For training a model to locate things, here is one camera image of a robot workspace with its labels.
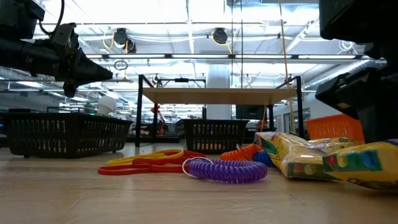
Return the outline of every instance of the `black wire basket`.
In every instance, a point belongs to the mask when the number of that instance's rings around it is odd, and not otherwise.
[[[81,113],[4,113],[10,151],[18,156],[77,158],[124,147],[131,121]]]
[[[185,119],[187,150],[204,154],[222,154],[242,145],[249,121]]]

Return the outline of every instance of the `orange coiled keychain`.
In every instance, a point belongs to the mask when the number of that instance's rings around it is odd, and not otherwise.
[[[246,147],[238,146],[237,150],[222,153],[221,159],[228,161],[251,161],[253,155],[260,151],[262,151],[262,148],[256,144],[250,144]]]

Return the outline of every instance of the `wooden floor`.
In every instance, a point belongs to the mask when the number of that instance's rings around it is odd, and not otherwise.
[[[185,174],[102,176],[106,161],[179,144],[75,160],[24,159],[0,149],[0,223],[397,223],[398,196],[340,182],[287,180],[277,170],[254,184]]]

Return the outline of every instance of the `ceiling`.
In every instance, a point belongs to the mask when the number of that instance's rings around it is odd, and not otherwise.
[[[75,32],[87,55],[123,54],[123,50],[113,46],[113,32],[117,28],[127,28],[127,34],[137,47],[137,54],[222,54],[222,55],[283,55],[284,39],[280,26],[278,1],[261,0],[65,0],[63,23],[76,22]],[[53,30],[60,12],[59,0],[36,0],[46,10],[43,22],[46,30]],[[304,83],[312,89],[323,80],[337,75],[341,70],[356,68],[353,65],[364,58],[345,55],[362,55],[364,47],[340,40],[324,40],[319,33],[318,1],[286,0],[282,5],[284,21],[285,49],[287,55],[331,55],[312,60],[288,60],[287,72],[301,75]],[[229,45],[217,45],[211,34],[222,27],[228,35]],[[46,38],[39,27],[35,39]],[[93,58],[98,64],[114,72],[114,80],[126,77],[128,82],[104,82],[82,86],[80,89],[131,90],[118,92],[119,103],[136,102],[137,74],[147,78],[158,75],[161,78],[206,79],[211,64],[228,64],[232,74],[231,87],[273,88],[284,82],[285,64],[283,57],[277,60],[236,59],[217,60],[214,58],[137,58],[125,59],[128,68],[119,72],[114,68],[117,59]],[[244,83],[240,75],[245,74]],[[30,80],[29,74],[3,69],[0,77],[23,78]],[[32,86],[14,83],[15,87]],[[36,88],[59,90],[61,83],[41,83]],[[197,84],[170,82],[167,87],[198,88]],[[54,95],[64,101],[64,97]],[[80,93],[78,97],[95,101],[95,93]],[[193,112],[188,108],[183,112]]]

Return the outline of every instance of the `white column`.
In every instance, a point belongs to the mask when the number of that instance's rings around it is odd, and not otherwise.
[[[231,88],[229,65],[210,65],[207,88]],[[231,105],[207,105],[207,119],[231,119]]]

